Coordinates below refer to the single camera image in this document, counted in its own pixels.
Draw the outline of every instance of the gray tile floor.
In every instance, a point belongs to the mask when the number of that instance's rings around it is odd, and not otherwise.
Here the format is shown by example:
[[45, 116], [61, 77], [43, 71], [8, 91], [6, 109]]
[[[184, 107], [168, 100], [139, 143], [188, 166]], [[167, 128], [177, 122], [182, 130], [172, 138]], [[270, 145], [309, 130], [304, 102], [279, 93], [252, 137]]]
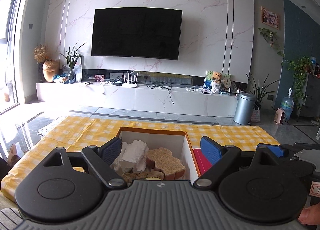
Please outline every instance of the gray tile floor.
[[[88, 106], [55, 108], [47, 103], [35, 102], [18, 106], [0, 116], [0, 131], [2, 135], [0, 156], [6, 159], [12, 144], [16, 144], [18, 155], [22, 156], [25, 150], [30, 149], [41, 139], [37, 135], [37, 131], [40, 128], [48, 125], [58, 117], [68, 115], [154, 123], [241, 126], [235, 123], [232, 118], [164, 114]], [[280, 144], [293, 144], [294, 142], [320, 143], [319, 140], [315, 139], [319, 127], [312, 125], [309, 119], [290, 120], [289, 123], [277, 125], [273, 121], [273, 117], [274, 115], [272, 114], [261, 114], [261, 121], [252, 125], [260, 126], [278, 140]]]

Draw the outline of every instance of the trash can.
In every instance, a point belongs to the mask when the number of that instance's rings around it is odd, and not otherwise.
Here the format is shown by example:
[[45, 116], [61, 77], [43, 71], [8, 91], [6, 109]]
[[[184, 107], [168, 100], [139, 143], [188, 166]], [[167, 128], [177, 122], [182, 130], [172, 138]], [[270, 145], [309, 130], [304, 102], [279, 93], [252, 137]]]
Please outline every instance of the trash can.
[[256, 97], [253, 94], [242, 92], [237, 96], [238, 104], [233, 120], [241, 125], [248, 125], [251, 120]]

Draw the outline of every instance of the gray ribbed plate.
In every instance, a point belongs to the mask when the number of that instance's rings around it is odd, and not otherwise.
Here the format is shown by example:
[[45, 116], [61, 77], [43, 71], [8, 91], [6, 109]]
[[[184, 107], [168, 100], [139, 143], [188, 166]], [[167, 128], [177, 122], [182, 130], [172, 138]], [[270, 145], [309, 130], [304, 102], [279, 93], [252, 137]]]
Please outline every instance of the gray ribbed plate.
[[91, 214], [61, 225], [25, 221], [18, 230], [289, 230], [305, 229], [297, 221], [257, 226], [225, 211], [213, 192], [194, 189], [189, 181], [135, 180], [127, 189], [111, 191]]

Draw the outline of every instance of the human hand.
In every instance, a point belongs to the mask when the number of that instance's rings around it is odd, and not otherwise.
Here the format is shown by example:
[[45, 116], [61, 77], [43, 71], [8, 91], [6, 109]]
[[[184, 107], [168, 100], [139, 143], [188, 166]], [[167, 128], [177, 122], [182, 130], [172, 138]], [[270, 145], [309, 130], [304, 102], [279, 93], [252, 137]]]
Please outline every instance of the human hand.
[[320, 203], [303, 209], [298, 221], [305, 225], [320, 225]]

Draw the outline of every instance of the red object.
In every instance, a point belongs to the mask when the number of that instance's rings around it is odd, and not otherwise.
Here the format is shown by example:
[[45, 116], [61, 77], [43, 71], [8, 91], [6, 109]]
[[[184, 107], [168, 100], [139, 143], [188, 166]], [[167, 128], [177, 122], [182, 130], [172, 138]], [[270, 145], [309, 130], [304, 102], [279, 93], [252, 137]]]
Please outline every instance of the red object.
[[207, 160], [207, 158], [202, 154], [201, 149], [195, 148], [193, 153], [196, 157], [196, 161], [198, 163], [198, 167], [201, 175], [204, 174], [208, 169], [212, 167], [211, 163]]

